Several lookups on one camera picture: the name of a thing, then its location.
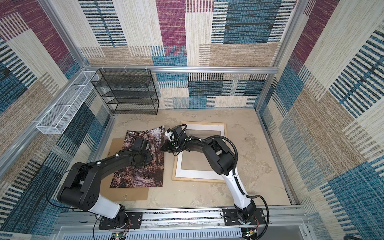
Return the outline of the autumn forest photo print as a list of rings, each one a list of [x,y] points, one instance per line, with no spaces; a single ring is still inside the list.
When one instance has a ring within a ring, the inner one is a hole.
[[[153,160],[144,167],[127,167],[114,173],[110,188],[152,188],[162,187],[164,178],[164,152],[161,147],[165,142],[165,127],[141,132],[127,131],[119,150],[129,149],[135,139],[149,141],[149,150]]]

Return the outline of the brown cardboard backing board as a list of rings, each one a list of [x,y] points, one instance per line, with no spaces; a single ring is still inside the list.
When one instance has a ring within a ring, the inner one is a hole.
[[[112,139],[109,150],[107,151],[106,157],[111,157],[116,152],[123,149],[124,139]],[[124,202],[124,201],[143,201],[148,199],[149,188],[121,188],[112,189],[110,188],[113,175],[109,175],[104,178],[101,182],[100,193],[102,196],[113,202]]]

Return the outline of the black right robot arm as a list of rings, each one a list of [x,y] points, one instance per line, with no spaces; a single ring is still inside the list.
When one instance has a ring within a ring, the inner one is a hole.
[[[210,136],[201,139],[186,134],[187,125],[179,125],[165,132],[166,137],[161,150],[177,155],[184,151],[200,152],[206,157],[212,170],[223,177],[234,199],[235,209],[241,224],[249,224],[257,209],[255,202],[247,197],[237,171],[238,151],[228,138]]]

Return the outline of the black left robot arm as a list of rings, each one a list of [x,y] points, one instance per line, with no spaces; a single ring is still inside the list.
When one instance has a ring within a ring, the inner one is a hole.
[[[133,146],[115,155],[83,164],[78,162],[70,169],[57,199],[60,203],[84,212],[102,217],[99,229],[122,229],[130,220],[126,208],[100,193],[101,182],[107,176],[127,167],[144,167],[153,160],[150,143],[142,138],[135,139]]]

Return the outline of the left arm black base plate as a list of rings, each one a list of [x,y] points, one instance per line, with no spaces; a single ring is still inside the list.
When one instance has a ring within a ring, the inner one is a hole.
[[[127,230],[139,229],[142,224],[143,212],[125,212],[116,218],[102,217],[98,226],[99,230]]]

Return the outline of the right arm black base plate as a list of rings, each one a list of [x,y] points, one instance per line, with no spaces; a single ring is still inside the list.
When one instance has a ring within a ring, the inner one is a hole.
[[[244,223],[238,219],[236,209],[221,209],[220,215],[224,218],[226,226],[244,225]],[[245,223],[245,225],[265,225],[267,223],[266,216],[263,209],[257,208],[250,218],[250,221]]]

